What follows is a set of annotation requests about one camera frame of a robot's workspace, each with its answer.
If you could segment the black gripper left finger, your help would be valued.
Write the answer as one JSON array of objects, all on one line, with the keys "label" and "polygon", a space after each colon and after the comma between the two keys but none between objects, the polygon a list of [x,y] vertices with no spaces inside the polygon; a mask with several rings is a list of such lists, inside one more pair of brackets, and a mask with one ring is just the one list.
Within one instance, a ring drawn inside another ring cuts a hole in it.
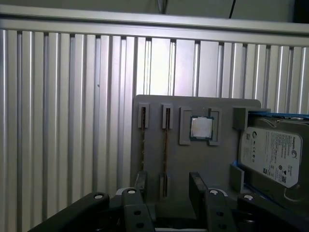
[{"label": "black gripper left finger", "polygon": [[114,197],[92,192],[67,206],[33,232],[153,232],[155,227],[145,203],[147,173],[137,174],[132,188],[118,190]]}]

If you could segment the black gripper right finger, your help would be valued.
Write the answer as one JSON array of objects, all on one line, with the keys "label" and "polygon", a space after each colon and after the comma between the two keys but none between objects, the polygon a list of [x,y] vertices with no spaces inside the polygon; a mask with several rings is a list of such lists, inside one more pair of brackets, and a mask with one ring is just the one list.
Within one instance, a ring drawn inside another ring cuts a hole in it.
[{"label": "black gripper right finger", "polygon": [[208,188],[189,173],[189,198],[196,218],[208,232],[307,232],[309,222],[260,195],[240,194],[236,201]]}]

